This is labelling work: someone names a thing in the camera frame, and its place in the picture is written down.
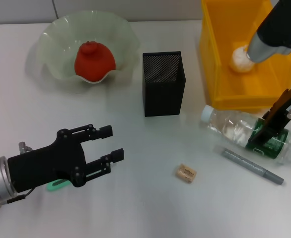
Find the black mesh pencil holder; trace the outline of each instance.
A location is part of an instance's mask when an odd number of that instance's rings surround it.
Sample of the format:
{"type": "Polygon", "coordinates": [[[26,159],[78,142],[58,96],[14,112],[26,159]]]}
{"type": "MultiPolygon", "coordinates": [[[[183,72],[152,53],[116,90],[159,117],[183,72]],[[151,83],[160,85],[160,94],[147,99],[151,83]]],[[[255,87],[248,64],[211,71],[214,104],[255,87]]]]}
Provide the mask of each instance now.
{"type": "Polygon", "coordinates": [[[179,115],[185,81],[180,51],[144,53],[145,116],[179,115]]]}

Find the wine cork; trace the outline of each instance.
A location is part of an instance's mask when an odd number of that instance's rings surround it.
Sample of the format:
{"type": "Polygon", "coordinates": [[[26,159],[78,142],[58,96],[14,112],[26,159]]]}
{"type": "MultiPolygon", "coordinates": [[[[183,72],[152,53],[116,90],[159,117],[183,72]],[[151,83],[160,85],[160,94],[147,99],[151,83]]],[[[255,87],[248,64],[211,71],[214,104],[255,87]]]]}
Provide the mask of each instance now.
{"type": "Polygon", "coordinates": [[[184,164],[181,164],[176,172],[176,176],[185,182],[191,183],[195,179],[196,171],[184,164]]]}

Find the white wall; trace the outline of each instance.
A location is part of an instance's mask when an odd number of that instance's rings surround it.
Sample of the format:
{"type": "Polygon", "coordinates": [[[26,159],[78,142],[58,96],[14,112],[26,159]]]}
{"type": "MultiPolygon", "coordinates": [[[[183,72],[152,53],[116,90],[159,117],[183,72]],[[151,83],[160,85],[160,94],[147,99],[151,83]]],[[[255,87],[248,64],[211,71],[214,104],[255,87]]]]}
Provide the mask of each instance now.
{"type": "Polygon", "coordinates": [[[111,11],[129,21],[202,19],[200,0],[55,0],[59,17],[78,10],[111,11]]]}
{"type": "Polygon", "coordinates": [[[52,0],[0,0],[0,24],[52,22],[52,0]]]}

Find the robotic arm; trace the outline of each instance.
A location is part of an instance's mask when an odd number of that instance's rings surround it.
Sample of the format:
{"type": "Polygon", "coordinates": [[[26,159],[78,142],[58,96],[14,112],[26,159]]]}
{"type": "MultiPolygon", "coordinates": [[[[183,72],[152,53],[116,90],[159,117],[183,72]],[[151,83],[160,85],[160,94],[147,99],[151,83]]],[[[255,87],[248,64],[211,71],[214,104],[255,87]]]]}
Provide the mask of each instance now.
{"type": "Polygon", "coordinates": [[[92,124],[57,132],[53,144],[32,150],[19,143],[20,155],[6,159],[0,157],[0,207],[24,199],[35,187],[61,179],[81,187],[86,182],[111,172],[110,163],[124,159],[123,149],[111,152],[86,164],[81,143],[112,136],[112,127],[97,130],[92,124]],[[31,191],[24,195],[17,192],[31,191]]]}
{"type": "MultiPolygon", "coordinates": [[[[291,53],[291,0],[280,0],[252,37],[247,56],[255,63],[273,54],[291,53]]],[[[262,129],[250,142],[264,144],[277,136],[291,120],[291,90],[286,90],[263,116],[262,129]]]]}

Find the gray marker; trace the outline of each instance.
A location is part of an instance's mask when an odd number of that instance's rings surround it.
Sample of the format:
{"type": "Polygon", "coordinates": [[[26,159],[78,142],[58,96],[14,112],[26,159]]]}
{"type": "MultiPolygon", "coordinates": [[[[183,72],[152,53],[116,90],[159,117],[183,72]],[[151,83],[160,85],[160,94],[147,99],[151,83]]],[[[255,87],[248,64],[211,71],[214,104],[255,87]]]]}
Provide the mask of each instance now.
{"type": "Polygon", "coordinates": [[[223,151],[220,153],[225,158],[228,158],[229,160],[232,160],[233,162],[241,165],[242,167],[245,167],[246,169],[250,170],[251,172],[254,172],[255,174],[258,174],[266,179],[269,179],[270,181],[276,183],[276,184],[283,184],[284,179],[273,174],[272,172],[266,170],[265,168],[251,162],[250,160],[247,160],[246,158],[237,155],[236,153],[232,152],[231,150],[228,150],[226,148],[223,148],[223,151]]]}

